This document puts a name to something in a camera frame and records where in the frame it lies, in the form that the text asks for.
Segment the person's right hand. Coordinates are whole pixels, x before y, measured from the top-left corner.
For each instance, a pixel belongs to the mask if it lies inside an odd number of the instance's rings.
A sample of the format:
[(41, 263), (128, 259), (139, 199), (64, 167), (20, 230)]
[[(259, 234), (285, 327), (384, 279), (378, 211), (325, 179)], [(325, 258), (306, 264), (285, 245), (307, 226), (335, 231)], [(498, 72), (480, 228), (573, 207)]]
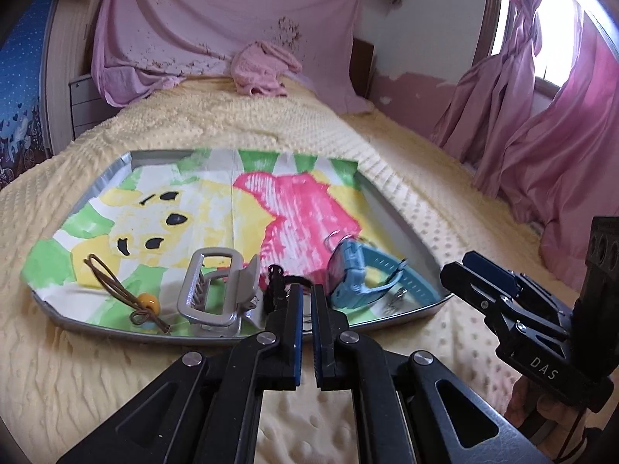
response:
[(534, 384), (523, 376), (514, 383), (504, 418), (515, 427), (521, 426), (533, 401), (536, 402), (536, 411), (541, 417), (556, 423), (554, 430), (536, 444), (536, 447), (550, 459), (557, 459), (560, 455), (565, 457), (580, 444), (585, 430), (585, 418), (581, 418), (573, 428), (579, 415), (577, 409), (564, 405), (550, 395), (536, 394)]

